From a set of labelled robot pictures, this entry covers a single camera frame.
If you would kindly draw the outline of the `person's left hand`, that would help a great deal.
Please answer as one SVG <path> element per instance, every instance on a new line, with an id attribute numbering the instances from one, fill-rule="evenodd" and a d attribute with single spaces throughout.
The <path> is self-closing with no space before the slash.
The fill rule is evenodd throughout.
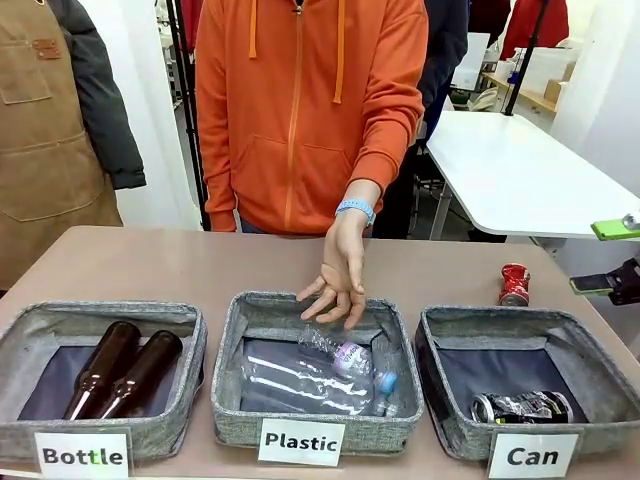
<path id="1" fill-rule="evenodd" d="M 324 240 L 320 273 L 296 297 L 303 301 L 318 294 L 302 312 L 302 320 L 320 324 L 343 320 L 344 329 L 351 330 L 361 319 L 366 308 L 363 285 L 366 222 L 365 213 L 355 209 L 337 215 Z"/>

